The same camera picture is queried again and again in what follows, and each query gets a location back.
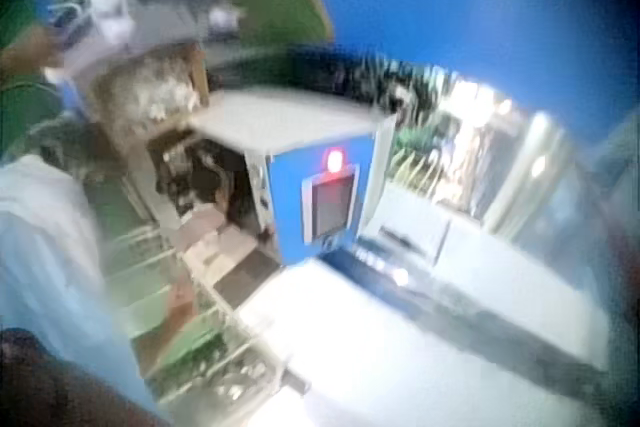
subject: blue wall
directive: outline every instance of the blue wall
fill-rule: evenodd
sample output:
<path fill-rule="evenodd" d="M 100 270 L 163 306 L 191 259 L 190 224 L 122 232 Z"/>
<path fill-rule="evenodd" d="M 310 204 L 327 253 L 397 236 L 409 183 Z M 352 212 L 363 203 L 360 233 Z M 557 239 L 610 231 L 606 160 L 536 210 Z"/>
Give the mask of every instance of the blue wall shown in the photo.
<path fill-rule="evenodd" d="M 637 94 L 637 19 L 624 0 L 324 0 L 336 41 L 435 63 L 602 139 Z"/>

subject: display screen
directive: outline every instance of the display screen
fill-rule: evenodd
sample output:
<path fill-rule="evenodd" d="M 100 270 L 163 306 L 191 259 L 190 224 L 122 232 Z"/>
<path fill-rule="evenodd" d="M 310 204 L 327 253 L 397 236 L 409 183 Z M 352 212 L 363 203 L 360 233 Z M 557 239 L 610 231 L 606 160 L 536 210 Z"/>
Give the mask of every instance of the display screen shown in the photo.
<path fill-rule="evenodd" d="M 355 176 L 340 177 L 313 186 L 313 238 L 347 227 Z"/>

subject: white floor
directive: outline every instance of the white floor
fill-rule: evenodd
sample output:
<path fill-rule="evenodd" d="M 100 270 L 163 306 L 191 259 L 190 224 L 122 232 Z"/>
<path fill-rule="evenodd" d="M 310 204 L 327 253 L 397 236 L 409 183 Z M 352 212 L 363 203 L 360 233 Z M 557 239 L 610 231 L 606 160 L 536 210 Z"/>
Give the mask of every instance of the white floor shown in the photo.
<path fill-rule="evenodd" d="M 309 426 L 599 425 L 581 404 L 418 330 L 315 259 L 268 282 L 240 316 L 311 382 Z"/>

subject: blue machine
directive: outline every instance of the blue machine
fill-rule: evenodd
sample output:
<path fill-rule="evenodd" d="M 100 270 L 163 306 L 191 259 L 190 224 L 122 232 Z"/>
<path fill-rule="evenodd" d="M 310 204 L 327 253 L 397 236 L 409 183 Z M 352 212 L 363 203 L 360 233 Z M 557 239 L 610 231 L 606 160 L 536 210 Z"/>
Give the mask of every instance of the blue machine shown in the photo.
<path fill-rule="evenodd" d="M 190 127 L 246 163 L 258 231 L 290 265 L 355 240 L 382 193 L 395 117 L 338 97 L 251 89 L 214 96 Z"/>

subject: red light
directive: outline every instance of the red light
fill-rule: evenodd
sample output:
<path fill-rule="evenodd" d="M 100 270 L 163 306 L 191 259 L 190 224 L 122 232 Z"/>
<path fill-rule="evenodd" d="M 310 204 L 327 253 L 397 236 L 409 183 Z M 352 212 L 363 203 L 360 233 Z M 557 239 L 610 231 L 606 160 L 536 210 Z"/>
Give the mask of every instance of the red light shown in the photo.
<path fill-rule="evenodd" d="M 327 157 L 327 170 L 332 174 L 342 170 L 342 152 L 339 150 L 329 152 L 329 156 Z"/>

